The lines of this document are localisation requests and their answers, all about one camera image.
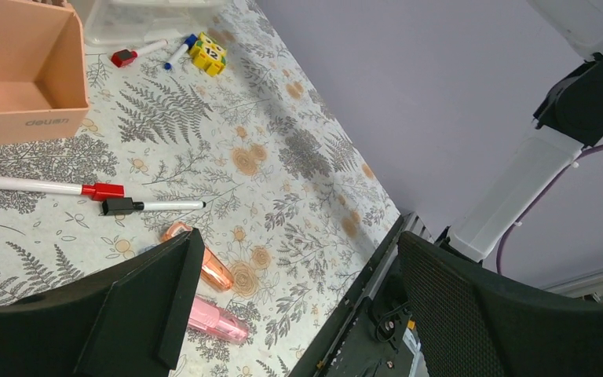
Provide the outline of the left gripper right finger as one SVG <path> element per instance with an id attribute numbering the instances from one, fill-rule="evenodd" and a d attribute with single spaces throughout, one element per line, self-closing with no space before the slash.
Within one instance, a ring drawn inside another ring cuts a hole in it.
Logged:
<path id="1" fill-rule="evenodd" d="M 412 232 L 398 240 L 431 376 L 603 376 L 603 304 L 500 276 Z"/>

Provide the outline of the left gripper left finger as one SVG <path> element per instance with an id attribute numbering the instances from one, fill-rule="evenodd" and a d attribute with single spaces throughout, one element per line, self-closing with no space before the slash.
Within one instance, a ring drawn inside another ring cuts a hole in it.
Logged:
<path id="1" fill-rule="evenodd" d="M 205 245 L 184 232 L 135 258 L 0 306 L 0 376 L 167 376 Z"/>

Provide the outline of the pink highlighter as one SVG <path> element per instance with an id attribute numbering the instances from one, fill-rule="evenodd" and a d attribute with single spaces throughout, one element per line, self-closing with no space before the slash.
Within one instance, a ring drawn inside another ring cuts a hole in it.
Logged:
<path id="1" fill-rule="evenodd" d="M 249 328 L 232 313 L 195 296 L 188 327 L 234 344 L 243 344 L 248 338 Z"/>

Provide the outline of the white plastic drawer unit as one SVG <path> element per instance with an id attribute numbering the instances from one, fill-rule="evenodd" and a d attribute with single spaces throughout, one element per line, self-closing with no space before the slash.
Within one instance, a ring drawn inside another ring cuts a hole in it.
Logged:
<path id="1" fill-rule="evenodd" d="M 71 1 L 90 46 L 175 39 L 206 28 L 228 1 Z"/>

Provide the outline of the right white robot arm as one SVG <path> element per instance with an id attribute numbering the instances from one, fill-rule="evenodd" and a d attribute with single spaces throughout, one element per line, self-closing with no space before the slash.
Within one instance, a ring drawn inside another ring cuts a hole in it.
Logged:
<path id="1" fill-rule="evenodd" d="M 554 84 L 537 124 L 485 196 L 437 246 L 481 262 L 556 178 L 603 138 L 603 1 L 531 1 L 583 63 Z"/>

